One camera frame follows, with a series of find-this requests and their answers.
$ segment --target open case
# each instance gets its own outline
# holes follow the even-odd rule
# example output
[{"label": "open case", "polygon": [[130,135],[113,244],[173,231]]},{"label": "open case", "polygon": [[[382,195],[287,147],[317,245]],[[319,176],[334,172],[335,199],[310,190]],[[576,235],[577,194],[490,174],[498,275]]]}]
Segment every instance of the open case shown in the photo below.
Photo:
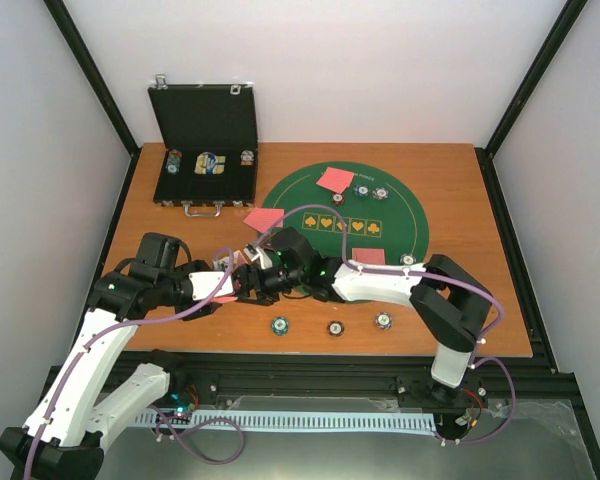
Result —
[{"label": "open case", "polygon": [[258,132],[251,85],[167,85],[149,98],[167,147],[153,200],[164,206],[253,206]]}]

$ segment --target black metal frame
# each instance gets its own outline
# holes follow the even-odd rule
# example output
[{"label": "black metal frame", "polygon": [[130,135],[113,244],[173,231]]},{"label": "black metal frame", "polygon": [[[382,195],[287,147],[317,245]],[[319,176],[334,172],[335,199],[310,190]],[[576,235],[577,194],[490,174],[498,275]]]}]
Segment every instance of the black metal frame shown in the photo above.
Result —
[{"label": "black metal frame", "polygon": [[[95,281],[102,274],[140,151],[62,0],[44,2],[131,155],[129,171],[96,267]],[[520,398],[571,401],[589,457],[597,478],[600,479],[600,449],[591,429],[580,390],[572,374],[557,373],[555,358],[493,164],[496,152],[586,3],[587,0],[565,2],[562,12],[489,143],[485,148],[476,148],[476,156],[533,350],[532,358],[506,359],[505,363],[515,381]],[[211,389],[201,389],[202,400],[207,402],[215,402],[217,395],[395,395],[396,383],[400,377],[421,373],[423,369],[428,369],[432,362],[430,357],[196,353],[183,355],[187,368],[201,379],[202,385],[217,387],[214,392]],[[140,353],[124,352],[107,380],[105,390],[115,389],[128,378],[141,357]],[[58,370],[58,367],[51,369],[45,390],[51,385]],[[508,385],[496,366],[485,365],[480,369],[480,375],[491,395],[508,396]]]}]

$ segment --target white perforated rail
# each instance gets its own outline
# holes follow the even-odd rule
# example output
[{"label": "white perforated rail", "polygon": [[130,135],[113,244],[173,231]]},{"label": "white perforated rail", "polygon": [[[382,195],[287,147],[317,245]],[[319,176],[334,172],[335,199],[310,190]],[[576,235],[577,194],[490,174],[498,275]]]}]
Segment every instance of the white perforated rail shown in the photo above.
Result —
[{"label": "white perforated rail", "polygon": [[[421,413],[332,413],[332,412],[249,412],[233,410],[199,410],[190,421],[175,419],[173,426],[184,429],[211,418],[229,418],[246,432],[384,432],[432,435],[433,415]],[[157,414],[153,410],[136,417],[131,427],[155,427]],[[203,427],[209,430],[233,430],[223,424]]]}]

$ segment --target table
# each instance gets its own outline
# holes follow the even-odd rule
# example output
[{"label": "table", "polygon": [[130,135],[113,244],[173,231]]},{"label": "table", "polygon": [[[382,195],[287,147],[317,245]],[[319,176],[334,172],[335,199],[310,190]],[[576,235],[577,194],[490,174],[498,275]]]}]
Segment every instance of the table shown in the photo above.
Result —
[{"label": "table", "polygon": [[[194,258],[210,261],[221,246],[243,248],[256,238],[243,224],[249,208],[227,207],[218,218],[187,218],[182,208],[153,203],[165,147],[145,144],[104,271],[132,257],[146,232],[181,238]],[[348,160],[369,163],[397,177],[422,203],[430,231],[428,255],[443,253],[482,282],[504,305],[501,326],[489,335],[480,352],[499,356],[531,356],[526,328],[509,275],[474,147],[470,144],[309,144],[263,143],[256,205],[275,184],[294,170],[319,162]],[[211,212],[213,208],[199,208]],[[374,325],[375,315],[393,315],[390,330]],[[147,318],[173,313],[159,308]],[[271,332],[271,320],[284,315],[288,334]],[[341,337],[331,337],[330,321],[345,324]],[[286,300],[271,307],[227,304],[213,316],[190,322],[140,328],[128,349],[160,348],[176,351],[331,353],[432,355],[436,342],[414,310],[369,302],[355,305],[324,304],[313,299]]]}]

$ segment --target silver handle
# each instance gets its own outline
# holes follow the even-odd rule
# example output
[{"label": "silver handle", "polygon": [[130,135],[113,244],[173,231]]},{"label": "silver handle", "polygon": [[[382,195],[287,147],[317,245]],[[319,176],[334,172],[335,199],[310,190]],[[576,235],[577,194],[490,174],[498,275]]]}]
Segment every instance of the silver handle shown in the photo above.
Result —
[{"label": "silver handle", "polygon": [[220,216],[220,213],[222,212],[222,205],[224,205],[224,202],[213,202],[216,206],[216,213],[189,213],[189,207],[191,207],[190,204],[186,204],[184,206],[184,214],[187,217],[198,217],[198,218],[216,218]]}]

